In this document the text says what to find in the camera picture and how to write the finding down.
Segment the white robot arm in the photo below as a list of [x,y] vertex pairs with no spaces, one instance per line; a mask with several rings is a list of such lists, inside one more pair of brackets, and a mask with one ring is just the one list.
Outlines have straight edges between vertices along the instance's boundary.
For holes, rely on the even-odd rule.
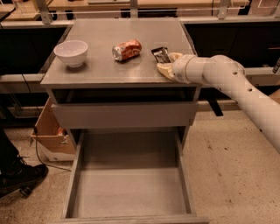
[[246,79],[241,64],[223,55],[203,58],[172,52],[170,57],[169,63],[157,63],[163,76],[179,83],[207,85],[230,97],[280,152],[280,104]]

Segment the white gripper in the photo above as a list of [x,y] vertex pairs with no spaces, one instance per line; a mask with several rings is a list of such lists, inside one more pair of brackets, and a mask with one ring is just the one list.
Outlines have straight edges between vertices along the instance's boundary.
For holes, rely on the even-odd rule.
[[172,63],[157,63],[157,70],[168,79],[174,78],[177,82],[189,83],[186,78],[186,67],[193,55],[170,52],[168,56]]

